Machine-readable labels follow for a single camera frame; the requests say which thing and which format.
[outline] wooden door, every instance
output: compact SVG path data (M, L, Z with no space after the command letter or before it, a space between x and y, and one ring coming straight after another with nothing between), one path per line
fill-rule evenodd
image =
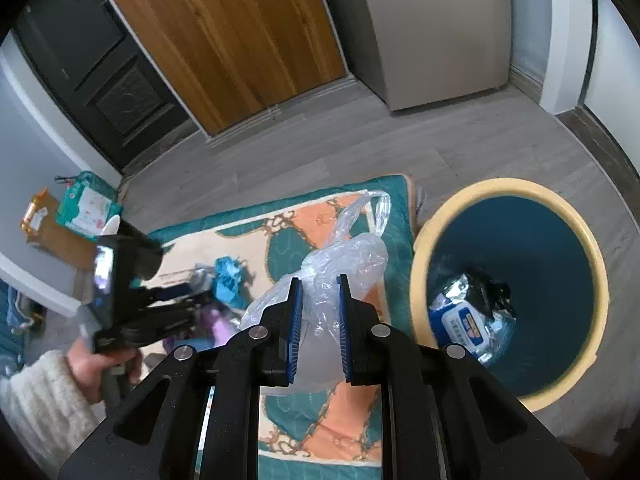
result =
M15 31L58 105L116 167L187 120L107 0L30 0Z
M345 75L322 0L115 0L210 134Z

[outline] clear plastic bag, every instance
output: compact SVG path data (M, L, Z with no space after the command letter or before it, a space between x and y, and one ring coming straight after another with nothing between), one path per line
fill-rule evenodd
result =
M380 198L376 205L374 232L349 238L349 229L373 197ZM287 299L293 277L302 280L302 335L296 378L289 388L265 388L265 393L318 392L344 379L336 278L346 274L351 295L358 300L362 300L382 278L388 254L381 236L390 210L391 199L384 191L364 193L340 213L322 249L309 253L300 270L283 276L249 305L242 316L241 330L260 323L265 308Z

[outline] green bag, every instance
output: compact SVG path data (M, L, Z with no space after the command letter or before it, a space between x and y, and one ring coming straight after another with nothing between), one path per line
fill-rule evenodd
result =
M120 214L122 206L116 203L118 193L91 171L83 171L66 181L73 184L66 190L56 222L89 240L95 240L109 218Z

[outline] yellow trash bin rim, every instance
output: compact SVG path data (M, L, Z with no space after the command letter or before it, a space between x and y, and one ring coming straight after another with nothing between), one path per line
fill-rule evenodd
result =
M520 398L532 412L541 410L567 393L596 360L609 306L607 271L600 248L578 212L562 197L534 182L494 178L465 187L449 198L423 226L414 243L410 304L414 333L421 345L437 348L428 321L427 274L436 244L447 227L466 209L489 198L514 196L538 202L555 212L574 232L584 249L593 279L594 306L591 326L580 353L571 366L542 390Z

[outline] trash bin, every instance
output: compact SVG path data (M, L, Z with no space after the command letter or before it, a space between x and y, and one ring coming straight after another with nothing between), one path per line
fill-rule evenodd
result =
M418 343L436 346L427 308L442 281L474 266L511 288L513 339L490 370L532 412L595 361L609 304L604 261L587 224L553 191L516 178L473 184L436 211L414 248Z

